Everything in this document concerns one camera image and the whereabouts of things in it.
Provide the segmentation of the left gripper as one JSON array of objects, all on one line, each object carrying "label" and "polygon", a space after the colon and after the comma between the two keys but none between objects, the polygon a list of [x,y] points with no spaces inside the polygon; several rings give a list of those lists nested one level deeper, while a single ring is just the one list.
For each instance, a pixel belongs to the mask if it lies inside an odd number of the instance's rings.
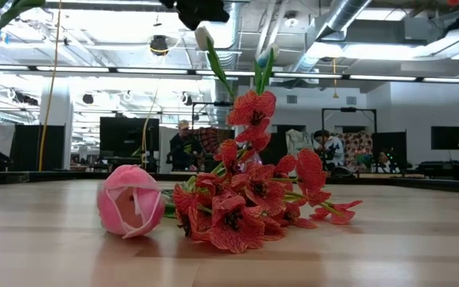
[{"label": "left gripper", "polygon": [[201,22],[223,22],[230,19],[222,0],[159,0],[167,9],[174,9],[179,20],[189,30],[196,30]]}]

